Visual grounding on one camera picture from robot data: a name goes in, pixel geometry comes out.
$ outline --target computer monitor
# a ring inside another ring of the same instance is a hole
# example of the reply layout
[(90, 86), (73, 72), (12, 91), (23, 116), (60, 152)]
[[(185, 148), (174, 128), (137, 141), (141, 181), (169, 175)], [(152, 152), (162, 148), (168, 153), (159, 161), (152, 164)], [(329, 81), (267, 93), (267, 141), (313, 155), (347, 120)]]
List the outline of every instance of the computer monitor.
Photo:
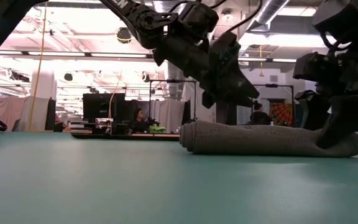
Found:
[[(85, 93), (83, 95), (84, 118), (108, 118), (112, 93)], [(125, 93), (115, 93), (111, 102), (111, 117), (119, 121), (126, 119)]]

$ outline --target green tabletop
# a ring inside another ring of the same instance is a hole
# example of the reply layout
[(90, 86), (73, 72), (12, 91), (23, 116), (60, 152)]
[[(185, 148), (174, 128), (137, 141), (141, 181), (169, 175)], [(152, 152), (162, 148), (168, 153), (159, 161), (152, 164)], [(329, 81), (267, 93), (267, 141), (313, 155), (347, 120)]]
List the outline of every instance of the green tabletop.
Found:
[(195, 156), (177, 142), (0, 133), (0, 224), (358, 223), (358, 156)]

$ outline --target ceiling light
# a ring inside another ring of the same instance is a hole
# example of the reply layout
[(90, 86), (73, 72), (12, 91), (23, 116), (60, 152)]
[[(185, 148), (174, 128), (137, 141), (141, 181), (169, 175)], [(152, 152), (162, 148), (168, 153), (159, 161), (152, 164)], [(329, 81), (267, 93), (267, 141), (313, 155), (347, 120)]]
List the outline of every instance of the ceiling light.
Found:
[(21, 55), (22, 52), (15, 50), (0, 50), (1, 55)]
[[(29, 55), (41, 55), (41, 52), (29, 52)], [(43, 52), (45, 56), (85, 56), (81, 52)]]
[(101, 4), (100, 1), (93, 0), (49, 0), (49, 2)]
[[(335, 38), (327, 36), (331, 43), (335, 43)], [(273, 34), (266, 37), (264, 34), (245, 33), (239, 40), (243, 46), (251, 45), (273, 45), (281, 47), (326, 47), (319, 35), (305, 34)]]
[(239, 62), (266, 62), (267, 58), (240, 57)]
[(72, 74), (70, 74), (70, 73), (66, 73), (65, 74), (65, 80), (66, 81), (73, 81), (73, 75)]
[(273, 58), (273, 62), (295, 63), (295, 62), (296, 62), (296, 59)]
[(145, 54), (110, 54), (110, 53), (92, 53), (93, 57), (122, 57), (122, 58), (146, 58)]
[(309, 6), (285, 6), (283, 9), (278, 12), (278, 16), (305, 16), (311, 17), (316, 13), (314, 7)]

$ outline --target metal frame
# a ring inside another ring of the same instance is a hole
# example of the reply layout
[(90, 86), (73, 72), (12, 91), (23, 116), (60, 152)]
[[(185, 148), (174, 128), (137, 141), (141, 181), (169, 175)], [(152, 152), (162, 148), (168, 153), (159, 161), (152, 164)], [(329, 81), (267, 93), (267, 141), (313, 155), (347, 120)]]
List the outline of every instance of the metal frame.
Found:
[(152, 83), (153, 82), (166, 82), (166, 83), (193, 83), (194, 84), (194, 110), (193, 119), (196, 119), (196, 97), (197, 97), (197, 81), (194, 80), (150, 80), (149, 81), (149, 116), (151, 115), (152, 107)]
[(293, 85), (279, 85), (279, 84), (254, 84), (253, 86), (263, 86), (263, 87), (266, 87), (266, 88), (278, 88), (278, 87), (289, 87), (291, 88), (291, 103), (292, 103), (292, 126), (295, 125), (296, 123), (296, 118), (295, 118), (295, 99), (293, 98)]

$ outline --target folded cloth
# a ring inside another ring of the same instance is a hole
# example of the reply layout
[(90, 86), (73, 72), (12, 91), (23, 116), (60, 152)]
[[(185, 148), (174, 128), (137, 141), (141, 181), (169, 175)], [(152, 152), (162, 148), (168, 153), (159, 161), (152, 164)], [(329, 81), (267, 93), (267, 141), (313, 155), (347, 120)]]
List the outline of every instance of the folded cloth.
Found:
[(283, 126), (228, 126), (195, 121), (180, 128), (180, 144), (193, 154), (351, 157), (358, 155), (358, 134), (337, 145), (316, 145), (320, 130)]

